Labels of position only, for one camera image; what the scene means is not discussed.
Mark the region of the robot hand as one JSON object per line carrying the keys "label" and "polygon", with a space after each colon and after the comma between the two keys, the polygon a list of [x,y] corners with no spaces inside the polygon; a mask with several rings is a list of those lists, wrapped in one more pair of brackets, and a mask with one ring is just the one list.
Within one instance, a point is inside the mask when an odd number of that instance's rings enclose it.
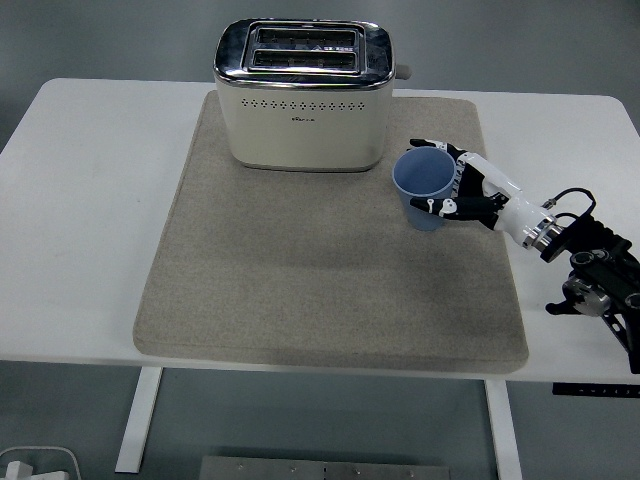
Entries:
{"label": "robot hand", "polygon": [[561,232],[548,208],[529,202],[519,186],[480,154],[436,140],[412,139],[410,145],[438,148],[455,161],[451,196],[435,200],[414,196],[412,207],[446,220],[478,221],[507,233],[526,249],[542,251]]}

